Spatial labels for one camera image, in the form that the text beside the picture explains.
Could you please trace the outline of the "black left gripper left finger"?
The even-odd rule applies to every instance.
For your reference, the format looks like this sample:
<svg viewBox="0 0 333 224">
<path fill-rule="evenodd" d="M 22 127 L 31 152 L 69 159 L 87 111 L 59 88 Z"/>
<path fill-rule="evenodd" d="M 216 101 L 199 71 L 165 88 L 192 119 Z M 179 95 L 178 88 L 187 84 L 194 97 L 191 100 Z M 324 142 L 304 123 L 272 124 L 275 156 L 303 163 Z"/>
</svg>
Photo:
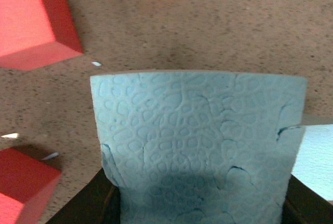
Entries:
<svg viewBox="0 0 333 224">
<path fill-rule="evenodd" d="M 100 169 L 48 224 L 120 223 L 120 191 Z"/>
</svg>

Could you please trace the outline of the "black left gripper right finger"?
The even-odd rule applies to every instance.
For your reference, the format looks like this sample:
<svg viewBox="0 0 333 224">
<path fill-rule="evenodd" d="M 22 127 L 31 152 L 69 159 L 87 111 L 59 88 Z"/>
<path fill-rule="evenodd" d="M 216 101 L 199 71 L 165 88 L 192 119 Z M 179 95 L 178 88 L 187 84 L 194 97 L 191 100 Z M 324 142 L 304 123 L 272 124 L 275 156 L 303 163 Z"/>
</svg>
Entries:
<svg viewBox="0 0 333 224">
<path fill-rule="evenodd" d="M 332 204 L 291 176 L 281 222 L 331 224 Z"/>
</svg>

